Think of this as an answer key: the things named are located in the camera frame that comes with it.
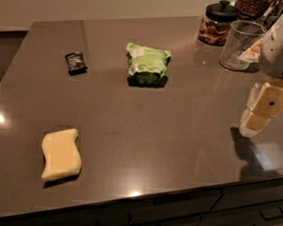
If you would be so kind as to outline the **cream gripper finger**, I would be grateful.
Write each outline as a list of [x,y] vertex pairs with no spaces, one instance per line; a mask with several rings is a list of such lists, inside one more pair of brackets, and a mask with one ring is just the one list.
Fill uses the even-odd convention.
[[271,121],[271,117],[263,116],[261,114],[256,114],[253,112],[253,106],[259,99],[262,89],[262,84],[256,83],[254,85],[251,92],[249,93],[246,110],[244,110],[240,119],[240,126],[238,128],[239,133],[242,136],[247,137],[248,139],[256,136]]

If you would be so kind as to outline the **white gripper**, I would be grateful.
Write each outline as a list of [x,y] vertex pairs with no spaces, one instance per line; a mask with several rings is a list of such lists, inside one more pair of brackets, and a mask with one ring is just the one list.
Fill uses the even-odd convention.
[[[283,14],[263,37],[259,55],[260,70],[275,78],[283,79]],[[263,84],[258,98],[253,102],[254,114],[273,118],[283,110],[283,80]]]

